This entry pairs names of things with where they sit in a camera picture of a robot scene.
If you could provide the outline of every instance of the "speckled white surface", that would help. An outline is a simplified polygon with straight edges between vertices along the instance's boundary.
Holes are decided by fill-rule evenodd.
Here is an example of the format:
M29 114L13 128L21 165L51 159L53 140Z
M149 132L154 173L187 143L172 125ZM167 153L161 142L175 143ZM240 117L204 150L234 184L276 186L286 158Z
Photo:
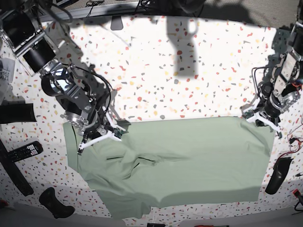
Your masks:
M123 17L124 29L114 32L107 21L108 18L88 18L84 25L83 20L76 20L70 34L78 48L64 45L60 59L65 63L72 59L76 64L94 64L96 73L117 89L115 117L130 122L240 117L240 107L254 97L251 68L267 65L275 54L271 48L273 40L284 42L287 37L287 33L276 34L268 27L201 18ZM47 30L56 42L62 40L57 24ZM5 46L1 56L12 58ZM13 95L8 94L7 99L22 97L27 103L34 103L37 122L1 125L1 140L8 150L39 140L45 151L17 163L32 185L33 195L22 196L0 166L0 198L42 207L38 197L52 185L57 197L65 205L74 206L77 214L110 217L97 193L68 167L60 118L63 109L53 97L43 93L39 76L29 76L16 62L12 87ZM302 181L294 176L303 172L302 152L293 155L278 193L268 195L264 191L275 160L289 150L286 135L300 125L302 107L300 99L281 116L284 138L275 138L258 201L152 208L142 219L125 219L126 224L145 226L155 222L177 226L185 219L232 217L293 206L292 190L303 189ZM301 127L294 135L302 133Z

